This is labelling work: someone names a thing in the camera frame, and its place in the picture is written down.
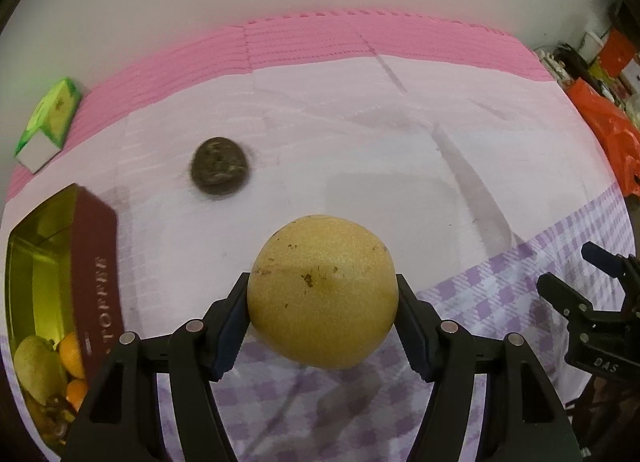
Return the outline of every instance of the orange fruit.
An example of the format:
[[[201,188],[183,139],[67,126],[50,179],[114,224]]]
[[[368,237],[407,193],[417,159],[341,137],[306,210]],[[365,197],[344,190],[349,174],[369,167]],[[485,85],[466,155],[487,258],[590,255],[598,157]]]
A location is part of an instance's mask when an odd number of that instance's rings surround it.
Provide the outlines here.
[[[75,332],[70,332],[63,337],[58,345],[58,352],[62,365],[76,379],[84,379],[84,366],[82,366],[82,352]]]
[[[71,403],[76,412],[80,410],[84,396],[88,391],[89,385],[82,379],[74,379],[66,386],[66,400]]]

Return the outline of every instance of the pink stripe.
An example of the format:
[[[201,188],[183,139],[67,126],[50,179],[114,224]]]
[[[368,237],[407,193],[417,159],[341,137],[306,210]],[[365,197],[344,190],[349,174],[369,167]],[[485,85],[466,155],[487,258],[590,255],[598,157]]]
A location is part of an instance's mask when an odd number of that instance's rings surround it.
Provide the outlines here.
[[[277,65],[348,57],[398,57],[472,65],[533,81],[551,77],[536,56],[509,34],[483,26],[384,10],[283,16],[230,26],[124,69],[84,99],[69,129],[68,153],[110,124],[198,83]],[[17,166],[7,200],[33,178]]]

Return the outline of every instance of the tablecloth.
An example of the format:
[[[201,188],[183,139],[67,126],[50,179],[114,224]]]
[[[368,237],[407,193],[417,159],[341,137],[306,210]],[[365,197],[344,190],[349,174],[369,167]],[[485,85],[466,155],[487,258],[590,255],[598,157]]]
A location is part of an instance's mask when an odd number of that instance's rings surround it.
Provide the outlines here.
[[[222,200],[188,173],[215,135],[238,142],[252,168]],[[523,334],[564,401],[588,376],[564,363],[566,322],[537,296],[536,278],[554,272],[596,308],[618,309],[620,288],[579,249],[592,240],[634,252],[602,150],[536,57],[499,31],[404,12],[230,26],[108,79],[83,100],[61,155],[35,177],[15,171],[0,244],[71,182],[118,213],[122,311],[142,337],[201,317],[279,227],[327,213],[376,233],[442,317],[489,337]],[[4,324],[0,347],[9,361]],[[477,376],[461,460],[475,456],[483,389]],[[280,358],[250,330],[214,385],[242,461],[404,460],[429,393],[394,330],[339,372]],[[181,460],[165,376],[159,398]]]

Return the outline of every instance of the screw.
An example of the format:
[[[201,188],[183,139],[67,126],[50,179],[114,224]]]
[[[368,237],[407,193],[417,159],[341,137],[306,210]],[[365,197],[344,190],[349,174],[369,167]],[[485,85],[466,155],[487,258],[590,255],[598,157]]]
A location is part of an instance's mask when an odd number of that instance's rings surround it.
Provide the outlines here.
[[[120,336],[120,343],[123,345],[129,345],[135,341],[136,335],[133,332],[125,332],[122,336]]]
[[[199,319],[192,319],[187,323],[187,330],[189,332],[200,332],[204,328],[204,323]]]
[[[524,337],[514,332],[512,334],[509,334],[509,343],[514,346],[521,347],[524,344]]]
[[[455,321],[443,321],[440,328],[449,334],[455,334],[458,331],[458,324]]]

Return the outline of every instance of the red plastic bag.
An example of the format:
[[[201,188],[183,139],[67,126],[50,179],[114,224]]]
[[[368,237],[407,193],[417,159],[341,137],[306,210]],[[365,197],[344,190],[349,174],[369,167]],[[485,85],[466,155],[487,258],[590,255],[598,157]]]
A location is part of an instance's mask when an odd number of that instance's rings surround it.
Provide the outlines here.
[[[609,159],[623,196],[640,197],[640,132],[626,115],[578,79],[566,92]]]

